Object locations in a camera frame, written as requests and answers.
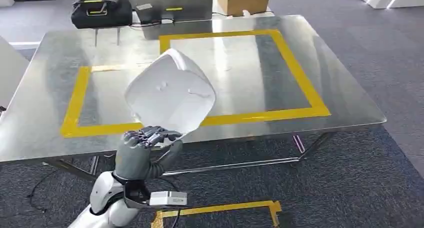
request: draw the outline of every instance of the gray carpet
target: gray carpet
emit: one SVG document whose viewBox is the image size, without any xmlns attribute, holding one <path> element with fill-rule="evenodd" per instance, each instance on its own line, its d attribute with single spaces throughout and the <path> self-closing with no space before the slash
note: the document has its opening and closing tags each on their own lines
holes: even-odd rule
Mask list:
<svg viewBox="0 0 424 228">
<path fill-rule="evenodd" d="M 305 139 L 311 143 L 312 138 Z M 253 161 L 293 153 L 284 140 L 209 142 L 186 145 L 174 168 Z M 88 167 L 88 160 L 75 160 Z M 101 169 L 113 160 L 102 158 Z M 0 171 L 0 227 L 66 227 L 87 204 L 90 184 L 59 171 L 36 190 L 32 187 L 54 168 L 5 165 Z M 315 157 L 296 168 L 280 164 L 177 176 L 191 206 L 279 200 L 281 227 L 424 227 L 424 180 L 383 128 L 339 133 Z M 171 187 L 160 180 L 152 191 Z M 149 227 L 145 211 L 129 227 Z M 173 218 L 165 218 L 170 227 Z M 182 216 L 178 227 L 271 227 L 267 208 Z"/>
<path fill-rule="evenodd" d="M 270 0 L 303 15 L 383 110 L 384 125 L 424 176 L 424 7 L 375 10 L 362 0 Z"/>
</svg>

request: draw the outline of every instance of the cable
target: cable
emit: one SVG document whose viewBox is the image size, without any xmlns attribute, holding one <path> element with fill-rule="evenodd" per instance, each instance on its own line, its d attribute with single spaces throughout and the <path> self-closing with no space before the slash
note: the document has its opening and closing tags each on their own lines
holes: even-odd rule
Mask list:
<svg viewBox="0 0 424 228">
<path fill-rule="evenodd" d="M 175 191 L 179 191 L 178 187 L 176 185 L 174 185 L 174 183 L 172 183 L 170 180 L 167 180 L 167 179 L 161 178 L 161 177 L 158 177 L 158 179 L 166 181 L 168 184 L 172 185 L 172 187 L 174 188 Z M 176 214 L 176 217 L 173 220 L 173 224 L 172 224 L 171 228 L 176 228 L 177 223 L 180 219 L 180 213 L 181 213 L 181 209 L 178 209 L 178 213 Z"/>
<path fill-rule="evenodd" d="M 257 13 L 253 13 L 253 14 L 250 14 L 250 15 L 255 15 L 255 14 L 265 14 L 265 13 L 274 13 L 273 11 L 264 11 L 264 12 L 257 12 Z M 222 15 L 222 16 L 225 16 L 225 17 L 230 17 L 230 16 L 233 16 L 233 17 L 244 17 L 244 15 L 241 15 L 241 16 L 234 16 L 234 15 L 225 15 L 225 14 L 222 14 L 222 13 L 217 13 L 217 12 L 212 12 L 212 14 L 219 14 L 219 15 Z"/>
<path fill-rule="evenodd" d="M 37 206 L 36 204 L 33 203 L 33 197 L 34 197 L 34 193 L 36 192 L 37 187 L 43 182 L 45 181 L 45 179 L 47 179 L 49 176 L 51 176 L 52 174 L 58 172 L 59 170 L 55 170 L 50 172 L 48 175 L 44 176 L 44 178 L 42 178 L 35 186 L 34 188 L 32 188 L 31 194 L 27 195 L 26 197 L 29 198 L 29 204 L 31 205 L 32 208 L 38 209 L 39 211 L 45 213 L 47 211 L 46 208 L 41 207 L 41 206 Z"/>
<path fill-rule="evenodd" d="M 161 19 L 161 20 L 152 20 L 150 23 L 132 23 L 129 26 L 133 28 L 151 27 L 151 26 L 161 25 L 162 20 L 171 20 L 172 23 L 175 23 L 174 19 Z"/>
</svg>

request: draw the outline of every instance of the black bag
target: black bag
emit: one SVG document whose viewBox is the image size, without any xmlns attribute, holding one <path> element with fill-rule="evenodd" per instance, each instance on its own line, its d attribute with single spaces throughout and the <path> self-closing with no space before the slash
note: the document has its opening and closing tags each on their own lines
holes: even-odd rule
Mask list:
<svg viewBox="0 0 424 228">
<path fill-rule="evenodd" d="M 76 0 L 71 20 L 78 29 L 126 26 L 133 10 L 129 0 Z"/>
</svg>

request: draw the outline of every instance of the yellow tape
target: yellow tape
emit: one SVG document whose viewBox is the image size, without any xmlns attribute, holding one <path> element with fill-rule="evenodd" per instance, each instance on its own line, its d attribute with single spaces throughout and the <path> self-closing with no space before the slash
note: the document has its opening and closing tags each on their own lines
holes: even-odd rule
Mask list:
<svg viewBox="0 0 424 228">
<path fill-rule="evenodd" d="M 170 8 L 170 9 L 165 9 L 166 11 L 181 11 L 183 10 L 183 8 Z"/>
<path fill-rule="evenodd" d="M 81 109 L 83 108 L 84 96 L 90 78 L 90 67 L 80 67 L 76 75 L 76 82 L 70 98 L 67 112 L 63 120 L 60 133 L 64 137 L 72 137 L 78 126 Z"/>
<path fill-rule="evenodd" d="M 95 136 L 124 133 L 128 130 L 141 129 L 143 126 L 140 123 L 78 126 L 91 71 L 91 67 L 80 67 L 78 71 L 73 93 L 60 129 L 62 136 L 65 138 Z"/>
<path fill-rule="evenodd" d="M 89 0 L 89 1 L 83 1 L 84 3 L 100 3 L 102 0 Z"/>
<path fill-rule="evenodd" d="M 207 206 L 201 208 L 193 208 L 193 209 L 183 209 L 180 212 L 181 215 L 190 215 L 190 214 L 200 214 L 200 213 L 210 213 L 217 211 L 226 211 L 226 210 L 235 210 L 235 209 L 247 209 L 247 208 L 257 208 L 257 207 L 269 207 L 269 211 L 271 212 L 272 223 L 274 227 L 279 225 L 279 221 L 277 218 L 277 212 L 281 212 L 281 205 L 279 201 L 255 201 L 255 202 L 247 202 L 247 203 L 238 203 L 238 204 L 224 204 L 224 205 L 215 205 L 215 206 Z M 158 211 L 156 213 L 156 217 L 151 223 L 151 228 L 163 228 L 164 222 L 163 218 L 176 216 L 178 211 Z"/>
<path fill-rule="evenodd" d="M 289 46 L 284 40 L 279 30 L 252 30 L 239 32 L 223 32 L 223 33 L 202 33 L 202 34 L 175 34 L 159 36 L 160 52 L 163 53 L 171 47 L 171 40 L 180 39 L 199 39 L 199 38 L 215 38 L 215 37 L 233 37 L 248 35 L 270 35 L 274 40 L 282 58 L 286 61 L 287 66 L 292 73 L 294 79 L 298 83 L 300 89 L 308 100 L 310 107 L 299 109 L 264 111 L 244 114 L 231 114 L 220 116 L 208 116 L 201 125 L 225 125 L 248 122 L 264 122 L 284 119 L 297 119 L 308 117 L 321 117 L 331 115 L 330 111 L 322 101 L 319 93 L 306 76 L 302 67 L 291 52 Z M 60 130 L 64 137 L 82 137 L 93 135 L 119 134 L 127 130 L 139 129 L 142 127 L 140 123 L 129 124 L 111 124 L 78 127 L 78 119 L 82 109 L 84 95 L 91 71 L 109 71 L 124 69 L 118 66 L 101 66 L 101 67 L 81 67 L 77 75 L 74 91 L 69 102 L 68 111 L 65 115 L 62 128 Z"/>
<path fill-rule="evenodd" d="M 300 89 L 303 91 L 303 94 L 307 98 L 310 106 L 315 109 L 315 114 L 318 116 L 329 116 L 331 115 L 330 111 L 327 109 L 326 105 L 322 101 L 318 92 L 314 89 L 314 86 L 310 82 L 309 78 L 304 73 L 301 65 L 296 60 L 289 46 L 285 42 L 283 36 L 280 32 L 274 30 L 270 32 L 272 39 L 274 39 L 275 44 L 285 62 L 287 63 L 288 68 L 296 79 Z"/>
</svg>

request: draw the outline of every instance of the robotic hand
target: robotic hand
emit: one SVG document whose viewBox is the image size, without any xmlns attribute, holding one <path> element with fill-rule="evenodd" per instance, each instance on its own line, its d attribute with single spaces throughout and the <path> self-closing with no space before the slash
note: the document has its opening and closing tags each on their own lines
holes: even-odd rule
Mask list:
<svg viewBox="0 0 424 228">
<path fill-rule="evenodd" d="M 165 139 L 175 141 L 181 134 L 160 126 L 128 131 L 117 149 L 115 170 L 103 172 L 94 183 L 90 204 L 69 228 L 113 228 L 129 224 L 144 207 L 184 207 L 187 194 L 175 191 L 150 193 L 144 181 L 160 177 L 174 162 L 183 143 L 178 140 L 157 161 L 151 149 Z"/>
</svg>

